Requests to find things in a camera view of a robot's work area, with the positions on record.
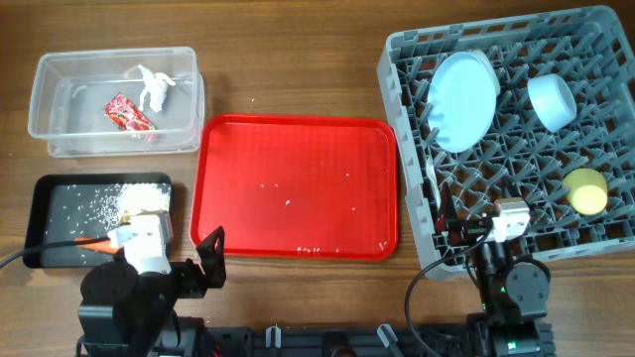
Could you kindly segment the white tissue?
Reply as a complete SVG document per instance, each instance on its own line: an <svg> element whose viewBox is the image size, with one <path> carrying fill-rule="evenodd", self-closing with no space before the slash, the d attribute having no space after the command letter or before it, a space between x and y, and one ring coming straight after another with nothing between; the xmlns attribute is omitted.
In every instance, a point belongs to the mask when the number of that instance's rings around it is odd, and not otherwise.
<svg viewBox="0 0 635 357"><path fill-rule="evenodd" d="M144 111L146 96L150 95L149 106L154 112L161 112L167 97L168 87L176 83L165 73L152 72L141 64L137 65L142 73L144 88L139 95L139 109Z"/></svg>

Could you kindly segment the mint green bowl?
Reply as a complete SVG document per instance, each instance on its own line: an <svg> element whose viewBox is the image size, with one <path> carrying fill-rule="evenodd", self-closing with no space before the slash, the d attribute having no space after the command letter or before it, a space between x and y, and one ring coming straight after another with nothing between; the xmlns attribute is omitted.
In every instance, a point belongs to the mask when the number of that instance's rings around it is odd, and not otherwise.
<svg viewBox="0 0 635 357"><path fill-rule="evenodd" d="M471 54L475 56L486 68L488 76L490 77L490 80L494 85L495 94L499 95L501 92L500 82L492 65L492 62L490 61L486 53L481 50L472 50Z"/></svg>

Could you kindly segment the red snack wrapper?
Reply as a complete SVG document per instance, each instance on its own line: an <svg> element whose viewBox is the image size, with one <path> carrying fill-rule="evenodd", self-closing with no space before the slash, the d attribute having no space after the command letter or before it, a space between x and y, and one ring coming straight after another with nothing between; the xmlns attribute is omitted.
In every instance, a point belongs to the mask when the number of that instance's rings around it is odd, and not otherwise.
<svg viewBox="0 0 635 357"><path fill-rule="evenodd" d="M157 141L154 124L121 92L105 105L104 114L119 130L132 132L134 138L143 137L150 144Z"/></svg>

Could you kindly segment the light blue plate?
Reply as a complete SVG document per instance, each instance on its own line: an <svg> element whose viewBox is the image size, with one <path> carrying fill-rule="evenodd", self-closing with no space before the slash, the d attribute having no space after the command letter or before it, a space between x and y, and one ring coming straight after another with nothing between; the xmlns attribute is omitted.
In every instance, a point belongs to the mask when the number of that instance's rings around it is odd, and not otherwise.
<svg viewBox="0 0 635 357"><path fill-rule="evenodd" d="M429 90L429 126L445 151L461 153L477 144L490 129L497 96L483 64L471 51L457 52L441 63Z"/></svg>

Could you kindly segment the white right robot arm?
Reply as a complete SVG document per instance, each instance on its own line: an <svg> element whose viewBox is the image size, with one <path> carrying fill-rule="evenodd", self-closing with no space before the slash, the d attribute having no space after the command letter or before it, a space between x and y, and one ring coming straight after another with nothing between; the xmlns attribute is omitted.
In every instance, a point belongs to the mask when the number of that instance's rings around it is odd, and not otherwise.
<svg viewBox="0 0 635 357"><path fill-rule="evenodd" d="M467 317L466 338L473 356L544 356L540 319L547 315L551 273L526 255L515 258L512 241L523 236L530 208L512 186L495 210L475 220L458 217L448 185L442 186L435 222L452 246L462 246L479 291L482 313Z"/></svg>

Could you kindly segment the yellow plastic cup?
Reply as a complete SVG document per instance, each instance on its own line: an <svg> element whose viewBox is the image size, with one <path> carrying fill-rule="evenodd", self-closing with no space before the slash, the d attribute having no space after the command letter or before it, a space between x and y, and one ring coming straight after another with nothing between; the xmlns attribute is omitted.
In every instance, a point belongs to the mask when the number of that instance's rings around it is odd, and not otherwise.
<svg viewBox="0 0 635 357"><path fill-rule="evenodd" d="M569 190L567 200L572 208L584 215L600 213L608 202L608 187L604 176L593 169L576 169L563 180Z"/></svg>

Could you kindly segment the light blue bowl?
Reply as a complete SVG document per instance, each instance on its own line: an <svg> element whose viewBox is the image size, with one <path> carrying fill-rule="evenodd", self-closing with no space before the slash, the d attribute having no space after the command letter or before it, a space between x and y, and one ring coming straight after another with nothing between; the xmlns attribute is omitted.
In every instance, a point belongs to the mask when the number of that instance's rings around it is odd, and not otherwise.
<svg viewBox="0 0 635 357"><path fill-rule="evenodd" d="M550 132L563 129L575 119L577 108L572 91L559 75L530 78L527 89L538 119Z"/></svg>

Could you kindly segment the white plastic spoon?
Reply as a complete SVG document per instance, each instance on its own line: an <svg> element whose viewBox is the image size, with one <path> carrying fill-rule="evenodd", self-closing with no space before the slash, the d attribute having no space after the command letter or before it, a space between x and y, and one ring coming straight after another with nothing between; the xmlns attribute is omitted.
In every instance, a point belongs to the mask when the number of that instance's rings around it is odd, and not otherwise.
<svg viewBox="0 0 635 357"><path fill-rule="evenodd" d="M437 208L441 207L441 192L439 189L439 184L437 180L436 169L434 165L434 161L431 157L426 158L426 176L431 183L432 192L434 194L435 203Z"/></svg>

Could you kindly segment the orange carrot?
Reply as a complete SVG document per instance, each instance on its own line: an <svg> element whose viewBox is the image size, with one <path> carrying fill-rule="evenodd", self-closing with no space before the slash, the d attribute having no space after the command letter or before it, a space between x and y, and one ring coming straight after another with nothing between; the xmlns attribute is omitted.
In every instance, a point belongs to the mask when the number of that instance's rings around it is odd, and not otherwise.
<svg viewBox="0 0 635 357"><path fill-rule="evenodd" d="M74 239L74 243L80 248L85 250L95 251L97 253L116 255L121 247L115 247L111 244L111 240L107 237L101 238L88 238L77 237Z"/></svg>

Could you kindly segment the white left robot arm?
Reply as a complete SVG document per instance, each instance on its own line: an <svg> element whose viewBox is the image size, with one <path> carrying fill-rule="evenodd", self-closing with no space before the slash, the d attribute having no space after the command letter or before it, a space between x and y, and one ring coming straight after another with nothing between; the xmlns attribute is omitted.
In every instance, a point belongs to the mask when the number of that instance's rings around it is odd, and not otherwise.
<svg viewBox="0 0 635 357"><path fill-rule="evenodd" d="M121 258L93 268L82 280L78 319L83 334L77 356L220 356L204 320L179 317L181 298L203 298L226 281L224 230L217 227L196 246L200 257L143 273Z"/></svg>

